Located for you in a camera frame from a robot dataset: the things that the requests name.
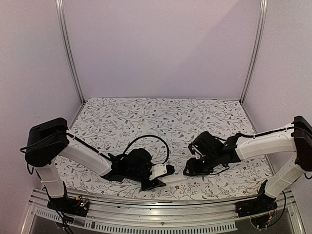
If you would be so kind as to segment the white air conditioner remote control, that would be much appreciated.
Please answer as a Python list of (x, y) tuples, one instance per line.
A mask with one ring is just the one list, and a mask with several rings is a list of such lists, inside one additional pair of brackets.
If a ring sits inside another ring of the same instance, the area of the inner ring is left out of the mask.
[(184, 174), (172, 174), (172, 175), (167, 175), (167, 176), (159, 178), (161, 182), (166, 183), (166, 184), (180, 183), (187, 179), (188, 177), (185, 176)]

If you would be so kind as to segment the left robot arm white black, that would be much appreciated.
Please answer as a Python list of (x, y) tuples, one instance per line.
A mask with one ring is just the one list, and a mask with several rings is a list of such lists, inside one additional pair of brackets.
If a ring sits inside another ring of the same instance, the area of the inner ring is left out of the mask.
[(143, 191), (164, 186), (159, 178), (169, 172), (164, 163), (153, 164), (151, 155), (142, 148), (118, 156), (105, 155), (71, 133), (62, 117), (32, 127), (27, 144), (20, 151), (26, 163), (38, 173), (53, 203), (63, 212), (69, 211), (73, 204), (56, 169), (57, 156), (70, 159), (107, 181), (137, 181)]

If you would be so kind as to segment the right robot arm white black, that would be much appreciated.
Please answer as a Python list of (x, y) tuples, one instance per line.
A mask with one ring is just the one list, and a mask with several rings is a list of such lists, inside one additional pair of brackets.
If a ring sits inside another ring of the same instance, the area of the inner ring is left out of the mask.
[(281, 169), (261, 184), (258, 198), (252, 202), (255, 212), (261, 213), (284, 189), (312, 170), (312, 127), (302, 117), (274, 130), (255, 135), (237, 133), (221, 140), (205, 131), (188, 146), (192, 158), (187, 160), (185, 176), (206, 176), (212, 174), (218, 165), (280, 152), (295, 152)]

